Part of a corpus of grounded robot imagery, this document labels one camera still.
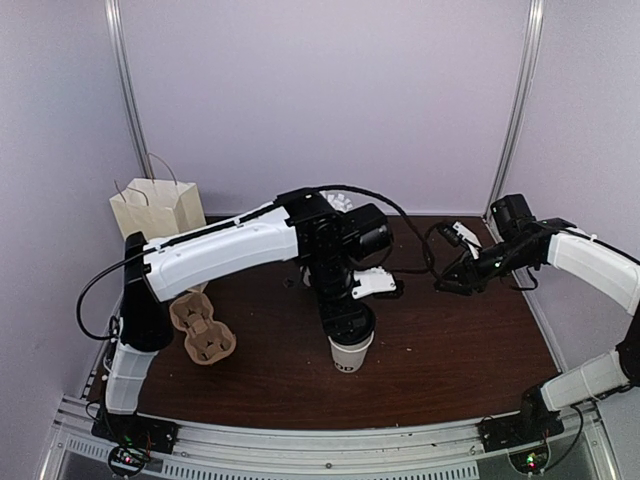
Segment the white paper coffee cup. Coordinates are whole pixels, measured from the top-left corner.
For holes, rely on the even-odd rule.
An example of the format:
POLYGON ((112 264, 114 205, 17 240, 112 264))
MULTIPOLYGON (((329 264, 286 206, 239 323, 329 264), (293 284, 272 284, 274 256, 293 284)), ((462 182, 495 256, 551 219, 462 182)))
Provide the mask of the white paper coffee cup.
POLYGON ((368 337, 353 345, 341 344, 329 337, 328 340, 334 367, 338 371, 346 374, 358 371, 365 361, 374 337, 375 332, 372 332, 368 337))

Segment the black plastic cup lid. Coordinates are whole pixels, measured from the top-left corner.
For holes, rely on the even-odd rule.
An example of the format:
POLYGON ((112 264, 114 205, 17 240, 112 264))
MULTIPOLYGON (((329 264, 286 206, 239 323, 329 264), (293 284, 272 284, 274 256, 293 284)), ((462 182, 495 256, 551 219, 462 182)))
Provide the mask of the black plastic cup lid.
POLYGON ((373 310, 364 305, 354 320, 343 322, 328 333, 328 337, 340 345, 354 346, 367 340, 375 330, 376 316, 373 310))

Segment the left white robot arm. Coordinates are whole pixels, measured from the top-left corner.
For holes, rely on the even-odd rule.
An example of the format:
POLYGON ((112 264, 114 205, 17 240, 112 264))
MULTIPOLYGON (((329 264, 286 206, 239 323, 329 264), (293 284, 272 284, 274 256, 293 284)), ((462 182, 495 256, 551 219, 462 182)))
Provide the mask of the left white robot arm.
POLYGON ((173 339, 167 302, 196 285, 263 264, 293 260, 309 272, 325 334, 340 345, 371 337, 375 315, 363 298, 394 292, 382 267, 359 260, 391 246, 386 215, 369 203, 335 209, 316 189, 281 194, 253 211, 183 234, 126 240, 124 292, 103 420, 123 444, 144 433, 139 394, 154 357, 173 339))

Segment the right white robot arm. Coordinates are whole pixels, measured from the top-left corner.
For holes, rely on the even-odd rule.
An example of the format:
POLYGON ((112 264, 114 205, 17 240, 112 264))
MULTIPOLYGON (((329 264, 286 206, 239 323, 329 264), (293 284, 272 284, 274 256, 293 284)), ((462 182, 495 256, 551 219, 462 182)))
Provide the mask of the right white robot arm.
POLYGON ((501 241, 487 249, 471 246, 439 275, 436 290, 468 296, 515 270, 551 266, 610 297, 632 317, 611 351, 523 395, 512 430, 530 442, 563 408, 639 385, 639 261, 564 219, 537 219, 521 194, 496 200, 490 211, 501 241))

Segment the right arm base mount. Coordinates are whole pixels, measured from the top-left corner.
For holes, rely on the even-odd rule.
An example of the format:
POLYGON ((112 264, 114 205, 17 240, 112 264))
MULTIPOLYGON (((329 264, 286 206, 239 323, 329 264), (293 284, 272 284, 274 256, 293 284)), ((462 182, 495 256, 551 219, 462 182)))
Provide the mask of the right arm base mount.
POLYGON ((549 440, 564 432, 558 418, 526 426, 519 414, 486 416, 477 428, 486 453, 506 452, 514 470, 528 476, 541 475, 551 465, 549 440))

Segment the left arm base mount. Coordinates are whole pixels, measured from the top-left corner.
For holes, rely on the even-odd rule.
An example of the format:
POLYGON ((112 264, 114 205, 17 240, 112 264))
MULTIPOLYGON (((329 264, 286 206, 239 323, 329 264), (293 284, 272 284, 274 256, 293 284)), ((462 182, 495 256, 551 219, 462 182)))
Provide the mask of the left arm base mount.
POLYGON ((173 452, 178 425, 137 414, 116 415, 100 410, 91 434, 114 444, 107 454, 110 470, 120 477, 132 477, 152 462, 153 453, 173 452))

